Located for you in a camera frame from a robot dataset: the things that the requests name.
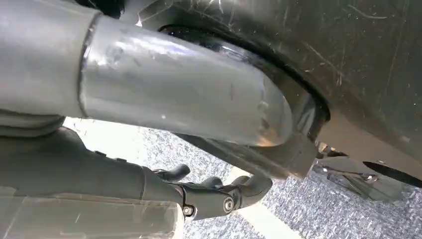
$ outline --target white parking line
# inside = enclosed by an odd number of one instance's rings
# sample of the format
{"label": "white parking line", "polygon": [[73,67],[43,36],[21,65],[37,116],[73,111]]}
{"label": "white parking line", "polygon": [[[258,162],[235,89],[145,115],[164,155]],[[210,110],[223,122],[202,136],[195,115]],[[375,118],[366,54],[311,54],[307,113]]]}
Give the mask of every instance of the white parking line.
{"label": "white parking line", "polygon": [[[239,176],[249,175],[247,172],[233,167],[225,184],[231,183]],[[299,232],[292,230],[278,219],[268,208],[260,203],[236,211],[247,220],[266,239],[302,239]]]}

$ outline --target exhaust pipe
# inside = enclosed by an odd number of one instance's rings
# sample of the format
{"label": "exhaust pipe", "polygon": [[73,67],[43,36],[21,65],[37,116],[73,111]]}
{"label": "exhaust pipe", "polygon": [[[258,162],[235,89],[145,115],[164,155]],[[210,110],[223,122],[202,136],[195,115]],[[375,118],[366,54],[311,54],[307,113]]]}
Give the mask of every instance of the exhaust pipe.
{"label": "exhaust pipe", "polygon": [[0,15],[0,109],[245,145],[292,134],[283,93],[250,65],[67,2],[0,2]]}

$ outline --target asphalt ground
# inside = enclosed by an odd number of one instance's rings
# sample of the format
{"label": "asphalt ground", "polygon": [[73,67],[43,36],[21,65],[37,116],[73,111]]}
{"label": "asphalt ground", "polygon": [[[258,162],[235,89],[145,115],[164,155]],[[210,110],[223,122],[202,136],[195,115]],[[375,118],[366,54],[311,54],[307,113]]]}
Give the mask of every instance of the asphalt ground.
{"label": "asphalt ground", "polygon": [[[180,163],[186,181],[210,176],[229,182],[244,174],[166,131],[91,119],[66,119],[87,148],[151,169]],[[422,239],[422,190],[409,188],[394,203],[363,200],[311,172],[303,180],[275,181],[257,205],[227,217],[185,225],[186,239]]]}

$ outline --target bolt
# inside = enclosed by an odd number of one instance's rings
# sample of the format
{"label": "bolt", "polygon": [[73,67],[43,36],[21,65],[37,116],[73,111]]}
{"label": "bolt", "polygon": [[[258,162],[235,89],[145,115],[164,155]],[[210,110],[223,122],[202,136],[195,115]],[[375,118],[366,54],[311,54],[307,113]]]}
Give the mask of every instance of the bolt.
{"label": "bolt", "polygon": [[378,180],[379,180],[379,177],[377,175],[369,175],[365,178],[365,182],[369,184],[375,183]]}
{"label": "bolt", "polygon": [[223,208],[224,208],[224,211],[226,213],[230,213],[233,210],[233,208],[234,208],[234,202],[233,202],[233,199],[231,197],[227,197],[224,200],[224,207]]}
{"label": "bolt", "polygon": [[185,216],[192,216],[192,214],[194,213],[194,209],[191,206],[184,206],[183,207],[183,214]]}

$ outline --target scratch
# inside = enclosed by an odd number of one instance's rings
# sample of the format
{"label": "scratch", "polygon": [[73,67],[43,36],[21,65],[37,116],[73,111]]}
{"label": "scratch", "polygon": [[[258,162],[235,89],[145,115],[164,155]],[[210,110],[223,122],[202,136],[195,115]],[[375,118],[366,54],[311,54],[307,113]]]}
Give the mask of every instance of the scratch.
{"label": "scratch", "polygon": [[228,25],[232,24],[234,18],[234,4],[231,6],[231,13],[230,13],[230,19],[228,21]]}
{"label": "scratch", "polygon": [[[344,65],[344,56],[346,55],[346,44],[343,46],[343,56],[341,57],[341,65],[340,65],[340,72],[343,72],[343,65]],[[343,75],[340,75],[340,85],[343,82]]]}
{"label": "scratch", "polygon": [[218,8],[220,9],[221,13],[224,13],[223,7],[221,6],[221,0],[218,0]]}
{"label": "scratch", "polygon": [[388,73],[387,84],[384,88],[384,95],[386,95],[386,93],[387,93],[387,89],[388,89],[388,86],[390,85],[391,77],[393,76],[394,64],[396,63],[397,53],[399,52],[400,42],[402,41],[403,28],[405,26],[406,18],[407,18],[407,14],[408,14],[408,10],[409,10],[409,0],[407,0],[405,2],[404,9],[405,9],[405,13],[404,13],[403,21],[402,21],[402,26],[400,27],[399,38],[398,38],[397,44],[396,44],[396,50],[394,51],[393,59],[392,59],[391,66],[390,66],[390,71]]}
{"label": "scratch", "polygon": [[330,61],[325,59],[317,50],[315,50],[311,45],[309,45],[307,42],[302,42],[305,47],[311,51],[313,51],[321,60],[323,60],[325,63],[327,63],[337,74],[339,74],[341,77],[343,76],[343,72],[340,71],[334,64],[332,64]]}
{"label": "scratch", "polygon": [[284,11],[284,19],[283,19],[283,31],[286,32],[286,21],[287,16],[289,15],[289,6],[286,7],[286,10]]}
{"label": "scratch", "polygon": [[211,6],[211,4],[214,2],[215,0],[211,0],[210,2],[208,2],[208,5],[204,8],[203,13],[205,13],[207,11],[207,9]]}
{"label": "scratch", "polygon": [[362,12],[361,10],[357,9],[356,7],[354,7],[354,6],[350,5],[350,4],[347,5],[347,6],[349,8],[351,8],[351,9],[355,10],[360,15],[362,15],[362,16],[364,16],[366,18],[369,18],[369,19],[386,19],[387,18],[386,16],[371,16],[371,15],[368,15],[368,14]]}
{"label": "scratch", "polygon": [[296,15],[296,19],[295,19],[295,23],[298,24],[299,20],[301,19],[302,16],[302,8],[299,9],[298,14]]}
{"label": "scratch", "polygon": [[[215,0],[210,0],[210,2],[208,3],[208,5],[205,7],[204,12],[211,6],[211,4],[214,2]],[[221,0],[218,0],[218,9],[220,9],[221,13],[224,13],[223,8],[221,6]]]}
{"label": "scratch", "polygon": [[93,7],[95,7],[96,9],[99,9],[99,8],[97,7],[97,5],[96,5],[95,3],[93,3],[91,0],[88,0],[88,2],[89,2],[89,3],[91,3],[91,5],[92,5]]}
{"label": "scratch", "polygon": [[79,218],[81,217],[81,214],[79,213],[78,214],[78,217],[76,218],[76,220],[75,220],[75,223],[77,223],[78,221],[79,221]]}

